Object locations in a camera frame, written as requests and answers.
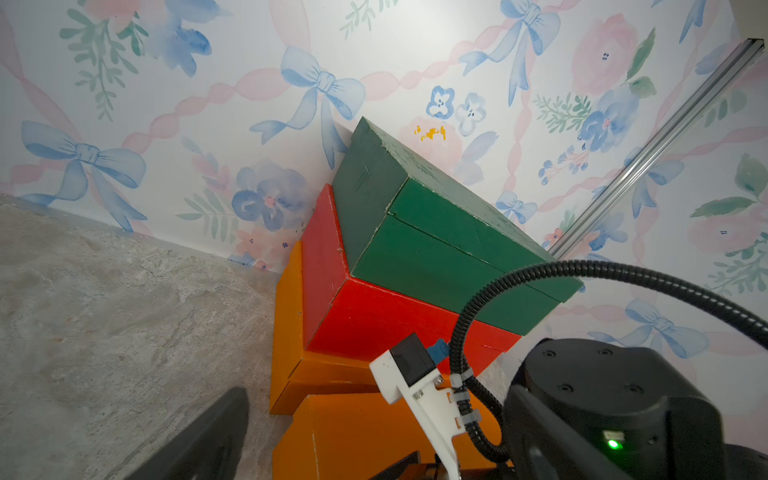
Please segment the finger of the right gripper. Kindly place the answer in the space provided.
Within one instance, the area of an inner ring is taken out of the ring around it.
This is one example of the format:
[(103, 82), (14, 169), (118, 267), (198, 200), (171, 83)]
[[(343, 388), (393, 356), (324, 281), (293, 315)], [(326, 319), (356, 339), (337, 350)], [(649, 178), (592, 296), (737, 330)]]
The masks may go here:
[(418, 451), (412, 452), (381, 472), (375, 474), (370, 480), (398, 480), (408, 467), (411, 465), (418, 465), (419, 463), (420, 453)]

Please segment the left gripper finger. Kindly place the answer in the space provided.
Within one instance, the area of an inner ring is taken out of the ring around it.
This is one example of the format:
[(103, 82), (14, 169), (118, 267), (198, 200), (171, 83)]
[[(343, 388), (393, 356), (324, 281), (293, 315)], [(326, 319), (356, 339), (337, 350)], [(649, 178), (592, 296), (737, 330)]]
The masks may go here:
[(246, 389), (229, 389), (129, 477), (233, 479), (246, 439), (249, 409)]

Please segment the red shoebox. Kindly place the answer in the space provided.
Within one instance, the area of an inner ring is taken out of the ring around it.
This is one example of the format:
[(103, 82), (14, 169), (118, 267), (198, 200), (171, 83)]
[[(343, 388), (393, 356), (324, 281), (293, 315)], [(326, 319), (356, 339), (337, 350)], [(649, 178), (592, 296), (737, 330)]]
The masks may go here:
[(321, 190), (300, 240), (304, 347), (370, 362), (411, 334), (451, 339), (458, 314), (351, 275), (332, 187)]

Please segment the green shoebox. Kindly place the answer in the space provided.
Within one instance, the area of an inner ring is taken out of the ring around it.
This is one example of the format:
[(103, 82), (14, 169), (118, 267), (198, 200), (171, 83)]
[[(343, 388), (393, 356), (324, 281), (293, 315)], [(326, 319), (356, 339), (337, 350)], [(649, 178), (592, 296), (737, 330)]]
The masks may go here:
[(366, 118), (332, 189), (351, 275), (454, 313), (501, 276), (554, 260), (500, 211)]

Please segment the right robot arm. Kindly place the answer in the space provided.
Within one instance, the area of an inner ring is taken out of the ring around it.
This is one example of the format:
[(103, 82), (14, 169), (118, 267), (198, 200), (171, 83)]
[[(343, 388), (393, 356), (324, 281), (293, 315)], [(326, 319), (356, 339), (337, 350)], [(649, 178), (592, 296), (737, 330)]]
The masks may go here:
[(767, 457), (723, 438), (716, 407), (659, 353), (546, 339), (522, 361), (503, 405), (509, 461), (464, 468), (459, 396), (441, 387), (434, 352), (414, 336), (370, 366), (388, 403), (405, 401), (432, 445), (385, 479), (763, 479)]

